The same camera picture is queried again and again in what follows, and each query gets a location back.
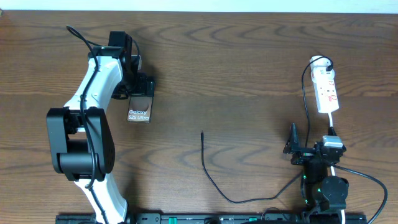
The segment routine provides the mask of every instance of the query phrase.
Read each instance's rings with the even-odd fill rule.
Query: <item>power strip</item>
[[[321,56],[312,57],[310,62],[319,57]],[[311,79],[319,113],[331,113],[339,108],[334,81],[335,71],[333,69],[326,70],[330,64],[331,62],[327,58],[321,58],[311,63]]]

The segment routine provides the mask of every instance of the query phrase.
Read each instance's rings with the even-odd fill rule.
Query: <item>wooden surface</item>
[[[304,208],[299,182],[277,200],[233,205],[204,175],[205,161],[234,200],[270,197],[301,169],[282,150],[292,122],[307,128],[300,76],[316,54],[335,63],[341,166],[389,189],[375,223],[398,222],[398,15],[6,11],[0,17],[0,223],[53,223],[59,213],[92,212],[83,192],[53,170],[45,115],[62,107],[87,69],[88,49],[70,35],[108,43],[125,30],[156,76],[152,122],[126,122],[127,101],[111,100],[114,174],[134,210],[262,212]],[[310,144],[325,134],[309,75]],[[347,211],[373,216],[382,189],[349,180]]]

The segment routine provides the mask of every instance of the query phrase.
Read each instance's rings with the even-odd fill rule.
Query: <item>wooden table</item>
[[[134,211],[262,212],[304,208],[299,182],[277,200],[233,205],[204,175],[205,162],[234,200],[270,197],[301,167],[282,153],[291,123],[304,139],[300,76],[311,56],[335,63],[340,109],[335,129],[347,152],[340,165],[389,189],[375,223],[398,222],[398,16],[370,14],[5,11],[0,18],[0,223],[53,223],[59,213],[91,213],[83,192],[53,170],[45,115],[62,107],[87,69],[88,49],[70,35],[108,43],[125,30],[139,43],[143,69],[157,79],[152,122],[126,121],[128,101],[111,100],[114,174]],[[326,133],[305,77],[312,129]],[[349,180],[347,211],[368,219],[380,186]]]

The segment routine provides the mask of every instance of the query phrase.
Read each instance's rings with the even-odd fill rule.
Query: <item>white wall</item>
[[[398,13],[398,0],[0,0],[22,10]]]

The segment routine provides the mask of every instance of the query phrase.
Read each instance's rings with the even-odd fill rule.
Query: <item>white cord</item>
[[[329,115],[329,127],[333,127],[333,118],[331,117],[331,113],[328,113]]]
[[[330,172],[332,176],[336,175],[335,168],[332,166],[330,167]],[[346,224],[346,214],[343,209],[341,209],[341,224]]]

